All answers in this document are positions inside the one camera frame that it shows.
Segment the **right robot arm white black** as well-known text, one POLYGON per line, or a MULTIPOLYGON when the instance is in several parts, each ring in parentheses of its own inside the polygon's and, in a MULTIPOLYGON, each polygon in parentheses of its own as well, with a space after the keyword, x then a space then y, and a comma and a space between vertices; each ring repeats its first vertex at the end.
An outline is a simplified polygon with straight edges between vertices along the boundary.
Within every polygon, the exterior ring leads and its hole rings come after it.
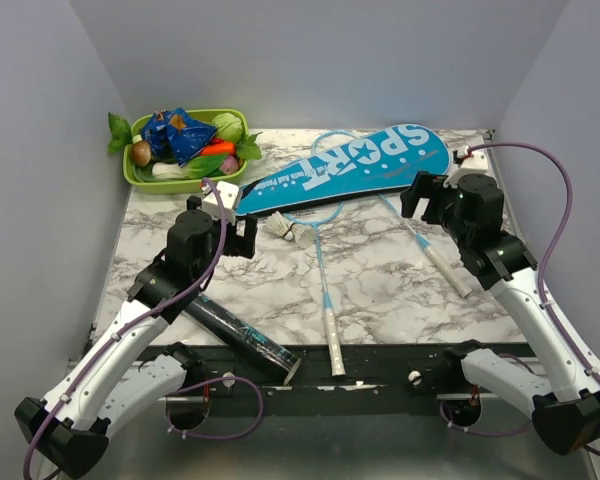
POLYGON ((460 392, 483 387, 514 406, 554 453, 567 455, 600 438, 600 359, 575 331, 526 245, 502 228, 504 194, 484 174, 446 176, 426 171, 401 193, 401 214, 422 216, 454 240, 461 261, 511 316, 544 370, 537 376, 475 340, 445 353, 439 383, 460 392))

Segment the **black shuttlecock tube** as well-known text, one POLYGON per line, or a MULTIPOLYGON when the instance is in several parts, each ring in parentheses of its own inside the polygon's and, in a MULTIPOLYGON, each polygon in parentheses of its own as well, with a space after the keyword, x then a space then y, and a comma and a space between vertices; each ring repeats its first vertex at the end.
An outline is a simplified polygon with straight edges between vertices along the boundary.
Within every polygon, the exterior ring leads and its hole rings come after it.
POLYGON ((289 349, 206 295, 198 295, 184 312, 271 380, 287 385, 300 366, 289 349))

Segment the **white shuttlecock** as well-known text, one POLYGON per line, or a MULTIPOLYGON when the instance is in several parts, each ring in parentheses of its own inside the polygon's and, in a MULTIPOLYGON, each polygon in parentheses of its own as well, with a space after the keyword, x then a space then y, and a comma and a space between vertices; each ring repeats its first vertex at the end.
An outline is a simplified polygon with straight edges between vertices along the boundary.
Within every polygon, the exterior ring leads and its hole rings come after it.
POLYGON ((296 244, 302 249, 315 244, 317 234, 315 229, 310 225, 294 223, 292 225, 292 233, 296 244))
POLYGON ((285 241, 292 241, 295 238, 293 232, 295 223, 278 211, 272 213, 266 219, 265 227, 269 232, 285 241))

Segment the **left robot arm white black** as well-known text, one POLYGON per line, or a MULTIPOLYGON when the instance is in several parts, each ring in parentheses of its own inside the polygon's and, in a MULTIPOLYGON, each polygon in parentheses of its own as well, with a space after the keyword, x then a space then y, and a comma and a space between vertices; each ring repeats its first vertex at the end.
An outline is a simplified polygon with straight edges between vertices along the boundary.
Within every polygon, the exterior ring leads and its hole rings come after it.
POLYGON ((28 443, 22 472, 31 476, 40 453, 58 473, 80 479, 103 457, 112 438, 159 398, 194 393, 199 358, 168 346, 149 366, 125 375, 210 282, 223 256, 251 258, 257 221, 236 232, 240 190, 221 182, 192 196, 167 233, 165 248, 135 278, 114 321, 77 365, 42 398, 24 398, 14 412, 28 443))

